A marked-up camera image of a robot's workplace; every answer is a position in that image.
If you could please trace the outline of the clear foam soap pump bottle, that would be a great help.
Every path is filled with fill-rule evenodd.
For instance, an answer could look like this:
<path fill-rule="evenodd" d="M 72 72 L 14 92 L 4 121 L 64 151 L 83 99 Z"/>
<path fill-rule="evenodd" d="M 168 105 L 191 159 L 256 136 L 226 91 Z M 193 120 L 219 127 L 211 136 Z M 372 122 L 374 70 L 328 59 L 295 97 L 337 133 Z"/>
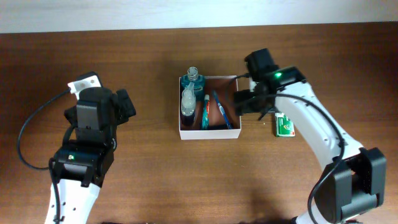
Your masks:
<path fill-rule="evenodd" d="M 181 99 L 181 122 L 184 126 L 191 126 L 195 120 L 195 110 L 196 110 L 196 96 L 194 92 L 194 83 L 190 84 L 182 91 Z"/>

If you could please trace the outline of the blue white toothbrush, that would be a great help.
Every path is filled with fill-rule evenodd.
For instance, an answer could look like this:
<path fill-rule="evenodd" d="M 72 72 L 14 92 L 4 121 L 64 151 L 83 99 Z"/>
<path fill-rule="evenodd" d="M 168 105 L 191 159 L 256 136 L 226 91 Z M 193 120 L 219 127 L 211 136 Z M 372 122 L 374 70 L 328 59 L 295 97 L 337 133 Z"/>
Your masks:
<path fill-rule="evenodd" d="M 213 90 L 213 91 L 212 91 L 212 94 L 213 94 L 213 97 L 214 97 L 214 99 L 215 99 L 215 101 L 216 101 L 217 107 L 218 107 L 218 109 L 219 109 L 221 115 L 223 116 L 224 121 L 226 122 L 226 125 L 227 125 L 228 129 L 232 129 L 233 127 L 232 127 L 231 123 L 229 122 L 229 119 L 228 119 L 228 117 L 227 117 L 227 115 L 226 115 L 226 112 L 225 112 L 223 106 L 222 106 L 221 103 L 220 103 L 220 100 L 219 100 L 219 98 L 218 98 L 217 92 L 216 92 L 215 90 Z"/>

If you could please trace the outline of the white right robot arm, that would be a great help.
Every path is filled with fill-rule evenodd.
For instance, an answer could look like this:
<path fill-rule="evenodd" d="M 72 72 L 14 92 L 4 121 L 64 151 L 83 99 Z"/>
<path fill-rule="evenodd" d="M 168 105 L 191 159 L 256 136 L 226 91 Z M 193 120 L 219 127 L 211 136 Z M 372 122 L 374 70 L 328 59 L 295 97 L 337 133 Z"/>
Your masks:
<path fill-rule="evenodd" d="M 386 158 L 352 138 L 320 103 L 302 72 L 280 68 L 267 49 L 244 59 L 252 90 L 234 93 L 236 114 L 285 114 L 322 168 L 307 199 L 307 211 L 291 223 L 356 223 L 356 217 L 384 203 Z"/>

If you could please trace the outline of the teal Listerine mouthwash bottle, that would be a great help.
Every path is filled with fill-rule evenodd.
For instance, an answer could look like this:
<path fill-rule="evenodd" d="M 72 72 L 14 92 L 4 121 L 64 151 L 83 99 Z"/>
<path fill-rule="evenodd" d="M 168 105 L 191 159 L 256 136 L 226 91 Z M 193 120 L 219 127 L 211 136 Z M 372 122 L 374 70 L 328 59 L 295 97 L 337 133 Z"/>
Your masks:
<path fill-rule="evenodd" d="M 193 83 L 193 91 L 197 101 L 203 101 L 205 98 L 205 77 L 200 75 L 196 67 L 190 67 L 187 74 L 181 79 L 183 89 Z"/>

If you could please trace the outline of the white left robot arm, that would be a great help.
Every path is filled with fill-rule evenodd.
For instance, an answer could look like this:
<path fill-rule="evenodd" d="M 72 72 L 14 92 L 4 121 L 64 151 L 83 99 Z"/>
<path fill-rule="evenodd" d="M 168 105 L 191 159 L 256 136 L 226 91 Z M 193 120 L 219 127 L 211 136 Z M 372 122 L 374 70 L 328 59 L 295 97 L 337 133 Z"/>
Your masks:
<path fill-rule="evenodd" d="M 136 115 L 125 89 L 113 93 L 92 87 L 78 96 L 76 105 L 64 112 L 70 127 L 49 160 L 52 185 L 46 223 L 86 223 L 114 161 L 117 127 Z"/>

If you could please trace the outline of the red green toothpaste tube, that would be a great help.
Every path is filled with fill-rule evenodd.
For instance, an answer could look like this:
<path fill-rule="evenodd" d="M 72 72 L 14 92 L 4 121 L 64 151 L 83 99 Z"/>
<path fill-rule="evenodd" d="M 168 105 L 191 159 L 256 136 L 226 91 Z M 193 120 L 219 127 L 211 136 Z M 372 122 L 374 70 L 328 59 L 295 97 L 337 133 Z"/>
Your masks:
<path fill-rule="evenodd" d="M 202 121 L 201 121 L 201 129 L 207 130 L 209 126 L 209 111 L 210 111 L 210 96 L 205 95 L 204 97 L 204 107 L 203 107 L 203 114 L 202 114 Z"/>

